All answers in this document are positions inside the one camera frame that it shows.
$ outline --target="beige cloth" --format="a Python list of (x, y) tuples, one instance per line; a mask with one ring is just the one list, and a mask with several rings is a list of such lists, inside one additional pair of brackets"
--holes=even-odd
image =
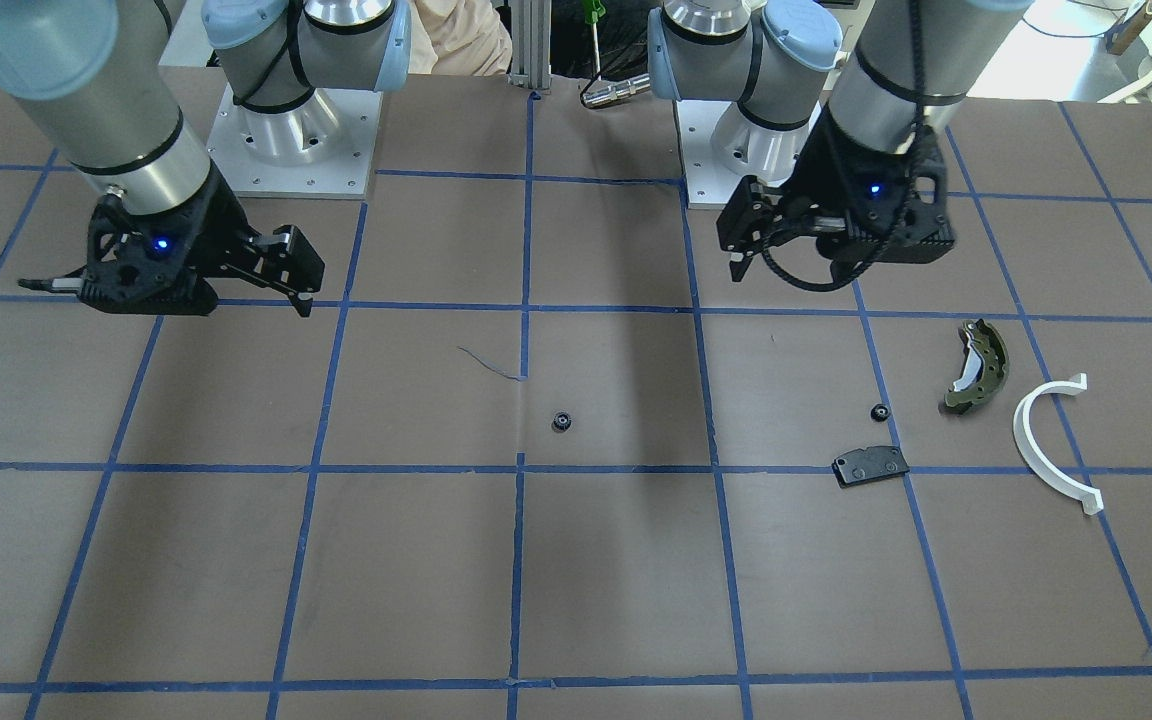
[(509, 71), (513, 44), (490, 0), (411, 0), (410, 73), (498, 76)]

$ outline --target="white plastic bracket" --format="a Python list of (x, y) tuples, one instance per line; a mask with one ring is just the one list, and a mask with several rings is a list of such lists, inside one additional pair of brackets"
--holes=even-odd
[(1021, 457), (1024, 457), (1025, 464), (1029, 465), (1030, 470), (1038, 473), (1038, 477), (1043, 478), (1044, 483), (1047, 483), (1048, 486), (1061, 493), (1061, 495), (1073, 497), (1074, 500), (1083, 502), (1083, 511), (1086, 515), (1096, 515), (1098, 511), (1105, 510), (1101, 491), (1091, 486), (1084, 486), (1083, 483), (1070, 478), (1069, 475), (1062, 473), (1060, 468), (1053, 465), (1052, 461), (1047, 460), (1046, 455), (1043, 455), (1043, 450), (1039, 450), (1038, 441), (1034, 439), (1033, 425), (1029, 420), (1029, 411), (1033, 409), (1038, 396), (1073, 396), (1079, 395), (1086, 388), (1087, 373), (1078, 373), (1074, 378), (1070, 378), (1069, 381), (1045, 382), (1033, 388), (1029, 395), (1021, 399), (1020, 406), (1016, 406), (1016, 414), (1011, 417), (1011, 435), (1015, 435), (1016, 450), (1020, 450)]

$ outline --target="white mounting plate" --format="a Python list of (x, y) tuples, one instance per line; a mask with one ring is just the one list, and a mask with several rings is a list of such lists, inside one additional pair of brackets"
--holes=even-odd
[(361, 200), (367, 195), (376, 129), (380, 126), (379, 92), (326, 90), (348, 129), (353, 152), (340, 152), (309, 165), (270, 165), (247, 150), (247, 129), (234, 111), (233, 90), (225, 86), (220, 109), (207, 136), (207, 151), (238, 197), (317, 197)]
[(679, 149), (682, 170), (687, 176), (687, 206), (699, 210), (721, 210), (736, 190), (740, 176), (727, 169), (708, 145), (718, 119), (732, 103), (723, 100), (680, 100), (675, 104), (679, 121)]

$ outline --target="metal base plate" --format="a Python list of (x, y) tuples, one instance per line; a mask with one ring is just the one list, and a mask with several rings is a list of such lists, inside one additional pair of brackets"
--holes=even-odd
[(309, 165), (282, 167), (265, 164), (247, 150), (242, 118), (234, 113), (233, 90), (225, 86), (220, 111), (207, 137), (207, 151), (238, 197), (366, 199), (381, 94), (365, 90), (325, 92), (340, 111), (353, 151)]
[(675, 103), (679, 121), (679, 147), (682, 169), (687, 176), (687, 206), (689, 209), (722, 209), (741, 176), (722, 165), (708, 144), (718, 119), (732, 103), (723, 100), (680, 100)]

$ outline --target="metal post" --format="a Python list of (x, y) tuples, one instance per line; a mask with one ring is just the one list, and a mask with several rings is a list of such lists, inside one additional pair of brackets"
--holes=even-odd
[(513, 6), (513, 60), (509, 83), (550, 90), (550, 0), (517, 0)]

